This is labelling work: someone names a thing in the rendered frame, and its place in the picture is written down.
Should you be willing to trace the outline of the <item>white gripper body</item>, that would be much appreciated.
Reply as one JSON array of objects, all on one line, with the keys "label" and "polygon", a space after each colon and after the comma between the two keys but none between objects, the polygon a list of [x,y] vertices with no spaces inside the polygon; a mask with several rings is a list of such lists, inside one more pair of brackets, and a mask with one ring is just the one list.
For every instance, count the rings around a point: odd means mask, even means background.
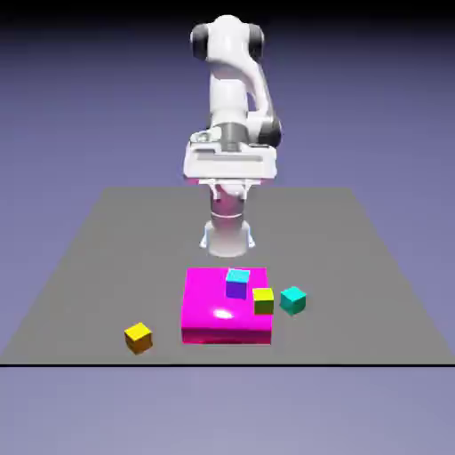
[{"label": "white gripper body", "polygon": [[192,180],[273,180],[276,149],[240,144],[240,150],[221,150],[219,142],[189,143],[183,175]]}]

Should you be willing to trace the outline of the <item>small blue cube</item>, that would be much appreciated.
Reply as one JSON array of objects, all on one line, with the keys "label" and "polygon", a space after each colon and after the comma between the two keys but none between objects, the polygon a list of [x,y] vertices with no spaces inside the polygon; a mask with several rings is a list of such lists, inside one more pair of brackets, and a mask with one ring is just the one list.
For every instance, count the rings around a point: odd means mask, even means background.
[{"label": "small blue cube", "polygon": [[230,268],[226,275],[226,296],[231,299],[246,299],[250,271]]}]

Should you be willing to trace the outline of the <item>small yellow-green cube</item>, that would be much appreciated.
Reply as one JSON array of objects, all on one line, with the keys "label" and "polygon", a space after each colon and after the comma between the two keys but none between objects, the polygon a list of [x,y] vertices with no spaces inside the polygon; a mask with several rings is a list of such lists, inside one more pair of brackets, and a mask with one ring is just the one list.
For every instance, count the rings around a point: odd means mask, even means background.
[{"label": "small yellow-green cube", "polygon": [[272,315],[275,297],[272,288],[253,288],[253,311],[255,315]]}]

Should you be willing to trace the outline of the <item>small teal cube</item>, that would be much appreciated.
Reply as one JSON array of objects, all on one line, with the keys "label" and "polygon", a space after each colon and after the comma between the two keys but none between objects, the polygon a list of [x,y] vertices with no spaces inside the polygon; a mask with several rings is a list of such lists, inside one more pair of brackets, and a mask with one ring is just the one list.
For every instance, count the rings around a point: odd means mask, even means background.
[{"label": "small teal cube", "polygon": [[280,307],[288,315],[296,315],[303,311],[307,304],[307,294],[299,287],[292,286],[281,291]]}]

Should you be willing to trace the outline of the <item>small orange cube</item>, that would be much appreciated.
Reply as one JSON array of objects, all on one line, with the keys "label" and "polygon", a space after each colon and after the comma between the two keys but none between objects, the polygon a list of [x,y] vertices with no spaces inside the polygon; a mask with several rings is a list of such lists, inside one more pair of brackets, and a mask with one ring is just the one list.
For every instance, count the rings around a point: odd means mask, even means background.
[{"label": "small orange cube", "polygon": [[124,338],[127,347],[135,355],[142,354],[153,346],[153,332],[143,322],[125,329]]}]

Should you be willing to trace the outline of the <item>large magenta box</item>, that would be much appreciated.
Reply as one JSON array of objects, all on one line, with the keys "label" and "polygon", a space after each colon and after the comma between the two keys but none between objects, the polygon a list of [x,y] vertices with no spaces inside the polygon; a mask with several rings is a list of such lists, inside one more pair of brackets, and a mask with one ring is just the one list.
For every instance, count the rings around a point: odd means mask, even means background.
[{"label": "large magenta box", "polygon": [[253,288],[267,288],[267,270],[249,268],[246,299],[226,296],[230,267],[190,267],[186,273],[180,313],[184,344],[269,345],[273,315],[255,315]]}]

